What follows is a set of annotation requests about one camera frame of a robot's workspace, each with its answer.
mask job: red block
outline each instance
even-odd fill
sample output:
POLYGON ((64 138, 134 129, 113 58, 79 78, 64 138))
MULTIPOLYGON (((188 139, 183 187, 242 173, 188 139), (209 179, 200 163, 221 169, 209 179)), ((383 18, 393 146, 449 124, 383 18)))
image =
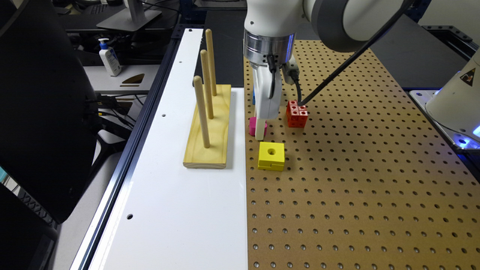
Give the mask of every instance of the red block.
POLYGON ((289 100, 286 107, 286 119, 290 128, 304 128, 308 120, 305 106, 299 106, 297 100, 289 100))

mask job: wooden base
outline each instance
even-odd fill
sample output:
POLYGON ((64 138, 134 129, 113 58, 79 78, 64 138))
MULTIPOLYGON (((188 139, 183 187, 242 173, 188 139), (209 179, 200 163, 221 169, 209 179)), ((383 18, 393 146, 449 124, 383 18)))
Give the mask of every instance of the wooden base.
POLYGON ((203 147, 198 106, 195 106, 183 166, 191 169, 223 169, 227 165, 231 92, 231 85, 217 85, 217 95, 212 97, 214 118, 207 119, 209 148, 203 147))

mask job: wooden panel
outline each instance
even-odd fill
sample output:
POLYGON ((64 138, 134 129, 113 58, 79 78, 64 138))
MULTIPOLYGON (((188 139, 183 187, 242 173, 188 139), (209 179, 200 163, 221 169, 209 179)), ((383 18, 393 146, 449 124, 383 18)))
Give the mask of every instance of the wooden panel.
POLYGON ((195 106, 183 160, 185 167, 192 169, 223 169, 227 165, 231 91, 230 85, 217 85, 217 95, 212 97, 214 118, 207 118, 210 136, 209 148, 203 147, 198 107, 195 106))
MULTIPOLYGON (((304 95, 347 54, 297 40, 304 95)), ((244 62, 245 125, 254 116, 244 62)), ((250 269, 478 269, 478 182, 369 50, 287 126, 283 85, 265 141, 285 144, 285 169, 257 169, 246 134, 250 269)))

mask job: yellow block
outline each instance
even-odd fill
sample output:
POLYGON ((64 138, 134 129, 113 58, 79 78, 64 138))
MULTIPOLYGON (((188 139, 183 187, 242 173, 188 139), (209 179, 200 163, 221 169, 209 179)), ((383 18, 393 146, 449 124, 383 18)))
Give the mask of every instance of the yellow block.
POLYGON ((258 169, 283 171, 285 165, 285 145, 278 142, 260 142, 258 169))
POLYGON ((183 166, 191 169, 223 169, 227 165, 231 92, 231 85, 217 85, 217 95, 212 97, 214 117, 207 118, 209 148, 203 147, 198 107, 195 106, 183 166))

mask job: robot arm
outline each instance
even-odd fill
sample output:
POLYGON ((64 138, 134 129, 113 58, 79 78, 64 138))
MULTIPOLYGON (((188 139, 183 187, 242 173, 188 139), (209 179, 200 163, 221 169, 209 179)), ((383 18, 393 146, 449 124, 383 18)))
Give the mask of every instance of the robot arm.
MULTIPOLYGON (((286 69, 296 64, 293 44, 300 23, 311 21, 327 47, 351 52, 363 47, 400 6, 411 1, 247 0, 244 56, 253 69, 256 126, 260 127, 255 139, 263 140, 266 119, 278 117, 282 94, 279 70, 284 68, 283 74, 288 75, 286 69)), ((287 83, 293 83, 291 78, 285 78, 287 83)))

